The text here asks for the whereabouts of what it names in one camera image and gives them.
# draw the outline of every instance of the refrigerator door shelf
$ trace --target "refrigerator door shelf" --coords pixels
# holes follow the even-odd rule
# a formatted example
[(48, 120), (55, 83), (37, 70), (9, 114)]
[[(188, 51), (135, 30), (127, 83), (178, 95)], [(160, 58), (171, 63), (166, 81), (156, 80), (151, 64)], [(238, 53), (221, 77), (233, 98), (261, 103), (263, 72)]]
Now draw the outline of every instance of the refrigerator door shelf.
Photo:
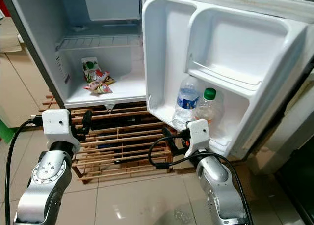
[[(257, 102), (271, 80), (292, 71), (307, 26), (192, 0), (148, 0), (142, 21), (149, 112), (176, 128), (173, 114), (181, 81), (188, 74), (205, 81), (204, 89), (222, 93), (223, 116), (209, 146), (225, 156), (247, 142), (238, 136), (252, 113), (264, 111)], [(288, 54), (293, 57), (289, 62), (284, 59)], [(285, 81), (281, 75), (278, 79)], [(246, 152), (239, 150), (237, 157)]]

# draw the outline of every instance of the water bottle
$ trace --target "water bottle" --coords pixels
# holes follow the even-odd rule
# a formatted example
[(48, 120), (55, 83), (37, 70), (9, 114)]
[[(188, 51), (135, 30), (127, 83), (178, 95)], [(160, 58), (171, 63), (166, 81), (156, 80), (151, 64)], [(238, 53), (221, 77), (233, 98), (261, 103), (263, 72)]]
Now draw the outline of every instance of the water bottle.
[(196, 107), (199, 97), (199, 80), (193, 76), (184, 79), (180, 85), (176, 111), (173, 116), (173, 124), (177, 129), (185, 129), (186, 122), (193, 120), (193, 109)]
[(209, 123), (209, 130), (213, 130), (215, 123), (220, 117), (220, 105), (215, 99), (216, 90), (214, 88), (206, 88), (204, 95), (198, 101), (194, 109), (194, 119), (205, 119)]

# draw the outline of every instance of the mini fridge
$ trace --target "mini fridge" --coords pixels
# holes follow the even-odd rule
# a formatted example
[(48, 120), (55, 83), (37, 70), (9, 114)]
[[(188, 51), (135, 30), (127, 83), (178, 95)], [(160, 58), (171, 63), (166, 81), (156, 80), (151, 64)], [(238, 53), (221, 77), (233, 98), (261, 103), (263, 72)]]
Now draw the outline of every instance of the mini fridge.
[[(5, 0), (59, 105), (147, 101), (169, 126), (188, 75), (222, 100), (210, 148), (242, 159), (310, 72), (311, 0)], [(95, 56), (112, 93), (83, 89)]]

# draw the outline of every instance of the open refrigerator door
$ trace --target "open refrigerator door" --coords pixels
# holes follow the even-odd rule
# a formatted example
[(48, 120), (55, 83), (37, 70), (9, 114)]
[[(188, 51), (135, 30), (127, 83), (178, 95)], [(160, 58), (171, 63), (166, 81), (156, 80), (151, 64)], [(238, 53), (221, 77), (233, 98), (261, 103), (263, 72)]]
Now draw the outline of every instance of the open refrigerator door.
[(222, 103), (211, 150), (242, 159), (304, 70), (308, 24), (193, 0), (148, 0), (142, 23), (149, 112), (178, 129), (180, 84), (198, 78)]

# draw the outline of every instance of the tiled floor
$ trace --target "tiled floor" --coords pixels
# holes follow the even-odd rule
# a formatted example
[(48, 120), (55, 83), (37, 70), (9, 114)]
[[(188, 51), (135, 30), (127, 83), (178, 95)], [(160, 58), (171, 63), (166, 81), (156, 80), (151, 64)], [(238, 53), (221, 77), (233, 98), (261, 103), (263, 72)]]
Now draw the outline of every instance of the tiled floor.
[[(30, 172), (46, 149), (42, 131), (23, 132), (12, 158), (11, 218)], [(3, 186), (8, 146), (0, 143), (0, 224), (4, 224)], [(302, 225), (292, 204), (271, 176), (253, 176), (238, 166), (255, 225)], [(175, 173), (95, 181), (73, 179), (62, 199), (57, 224), (73, 225), (211, 225), (206, 198), (194, 173)]]

